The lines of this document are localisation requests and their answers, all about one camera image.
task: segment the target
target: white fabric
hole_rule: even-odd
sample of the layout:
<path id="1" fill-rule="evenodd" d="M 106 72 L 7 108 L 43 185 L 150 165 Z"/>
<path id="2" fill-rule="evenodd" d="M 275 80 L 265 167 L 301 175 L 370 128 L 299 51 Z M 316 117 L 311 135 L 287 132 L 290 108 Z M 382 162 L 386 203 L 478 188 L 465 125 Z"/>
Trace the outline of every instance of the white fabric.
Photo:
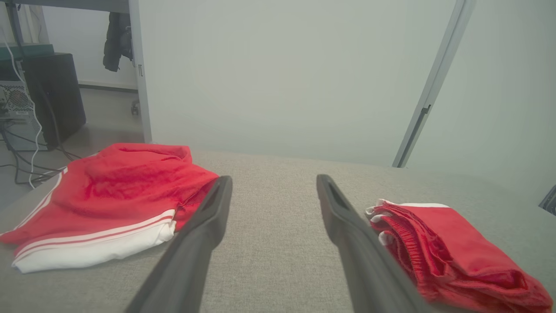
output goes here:
<path id="1" fill-rule="evenodd" d="M 402 203 L 400 206 L 414 208 L 449 208 L 449 206 L 441 203 Z"/>
<path id="2" fill-rule="evenodd" d="M 58 179 L 56 180 L 56 184 L 54 185 L 54 187 L 52 187 L 52 189 L 50 190 L 50 192 L 37 204 L 37 206 L 35 207 L 35 209 L 33 209 L 33 211 L 31 211 L 31 213 L 29 213 L 29 215 L 23 219 L 21 221 L 21 223 L 19 223 L 18 226 L 16 226 L 14 229 L 17 229 L 23 225 L 25 225 L 25 223 L 27 223 L 33 216 L 35 216 L 35 214 L 37 214 L 38 211 L 40 211 L 42 208 L 44 208 L 48 203 L 50 203 L 50 198 L 52 196 L 52 192 L 54 191 L 54 189 L 56 189 L 56 187 L 58 187 L 58 185 L 60 185 L 60 182 L 62 181 L 62 176 L 64 174 L 66 174 L 68 172 L 68 168 L 64 168 L 63 171 L 61 171 L 58 174 Z"/>
<path id="3" fill-rule="evenodd" d="M 367 216 L 368 219 L 370 219 L 371 217 L 373 217 L 375 212 L 375 207 L 370 207 L 365 209 L 365 216 Z"/>
<path id="4" fill-rule="evenodd" d="M 129 234 L 138 233 L 145 230 L 146 227 L 153 227 L 155 225 L 169 223 L 175 213 L 176 210 L 170 209 L 146 221 L 132 224 L 132 225 L 117 227 L 113 229 L 108 229 L 106 231 L 90 233 L 86 235 L 70 236 L 70 237 L 62 237 L 62 238 L 50 238 L 50 239 L 36 241 L 31 244 L 28 244 L 27 246 L 25 246 L 25 248 L 21 249 L 16 254 L 16 259 L 14 260 L 14 262 L 17 262 L 22 257 L 25 257 L 26 255 L 32 252 L 36 252 L 38 250 L 45 250 L 45 249 L 51 249 L 57 247 L 68 247 L 68 246 L 82 246 L 83 244 L 89 244 L 91 242 L 106 241 L 109 239 L 114 239 L 116 237 L 123 237 Z"/>
<path id="5" fill-rule="evenodd" d="M 387 246 L 387 245 L 394 242 L 394 237 L 390 234 L 385 233 L 385 232 L 380 232 L 379 233 L 379 241 L 383 246 Z"/>
<path id="6" fill-rule="evenodd" d="M 382 221 L 383 216 L 392 216 L 389 212 L 383 212 L 382 214 L 377 214 L 371 217 L 371 223 L 378 223 Z"/>
<path id="7" fill-rule="evenodd" d="M 78 243 L 49 246 L 22 253 L 14 263 L 22 273 L 80 268 L 122 259 L 157 246 L 173 237 L 176 222 L 163 219 L 147 227 Z"/>

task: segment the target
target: white wall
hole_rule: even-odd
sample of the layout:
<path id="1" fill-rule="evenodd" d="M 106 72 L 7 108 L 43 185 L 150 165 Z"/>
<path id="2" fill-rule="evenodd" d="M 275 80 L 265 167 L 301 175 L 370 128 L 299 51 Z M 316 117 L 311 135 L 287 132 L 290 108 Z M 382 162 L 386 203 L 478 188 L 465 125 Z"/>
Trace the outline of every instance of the white wall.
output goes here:
<path id="1" fill-rule="evenodd" d="M 139 3 L 154 141 L 390 165 L 455 1 Z"/>
<path id="2" fill-rule="evenodd" d="M 539 203 L 556 184 L 556 2 L 478 0 L 407 166 Z"/>
<path id="3" fill-rule="evenodd" d="M 73 54 L 80 84 L 136 89 L 135 69 L 127 57 L 120 70 L 111 72 L 102 64 L 108 12 L 43 7 L 50 43 L 56 52 Z"/>
<path id="4" fill-rule="evenodd" d="M 6 36 L 6 41 L 14 42 L 12 26 L 9 23 L 8 11 L 6 10 L 5 3 L 3 2 L 0 5 L 0 27 L 2 27 L 4 36 Z"/>

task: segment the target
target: desk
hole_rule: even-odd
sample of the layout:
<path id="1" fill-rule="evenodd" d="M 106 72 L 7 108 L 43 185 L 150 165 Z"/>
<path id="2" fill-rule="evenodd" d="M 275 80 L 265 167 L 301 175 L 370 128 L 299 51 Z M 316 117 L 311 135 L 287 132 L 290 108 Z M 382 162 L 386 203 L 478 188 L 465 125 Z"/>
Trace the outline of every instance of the desk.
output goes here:
<path id="1" fill-rule="evenodd" d="M 129 13 L 127 0 L 17 0 L 17 4 Z"/>

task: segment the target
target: floor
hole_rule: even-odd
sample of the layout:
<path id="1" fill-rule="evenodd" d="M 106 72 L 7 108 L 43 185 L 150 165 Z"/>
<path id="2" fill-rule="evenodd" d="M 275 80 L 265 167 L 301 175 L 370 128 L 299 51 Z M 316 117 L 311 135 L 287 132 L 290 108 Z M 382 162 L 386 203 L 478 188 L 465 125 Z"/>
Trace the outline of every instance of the floor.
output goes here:
<path id="1" fill-rule="evenodd" d="M 137 94 L 128 92 L 81 89 L 81 98 L 87 117 L 87 123 L 64 142 L 64 148 L 70 153 L 86 157 L 96 153 L 113 143 L 143 142 L 141 117 L 131 114 L 131 102 Z M 21 152 L 27 160 L 33 152 Z M 57 150 L 40 151 L 34 160 L 35 164 L 49 168 L 60 168 L 70 161 Z M 26 164 L 22 169 L 29 170 Z M 0 141 L 0 165 L 14 164 L 14 158 Z M 10 205 L 32 188 L 29 185 L 14 184 L 14 167 L 0 168 L 0 210 Z M 18 181 L 24 182 L 28 174 L 21 173 Z"/>

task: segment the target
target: hanging jacket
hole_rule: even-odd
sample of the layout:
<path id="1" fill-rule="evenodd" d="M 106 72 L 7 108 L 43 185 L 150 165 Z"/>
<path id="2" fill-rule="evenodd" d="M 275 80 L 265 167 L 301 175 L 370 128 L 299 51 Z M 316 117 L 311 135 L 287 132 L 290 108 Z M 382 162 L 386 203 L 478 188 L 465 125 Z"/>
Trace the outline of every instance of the hanging jacket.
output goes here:
<path id="1" fill-rule="evenodd" d="M 108 20 L 102 64 L 107 70 L 117 72 L 122 55 L 133 61 L 131 20 L 129 14 L 114 12 L 110 12 Z"/>

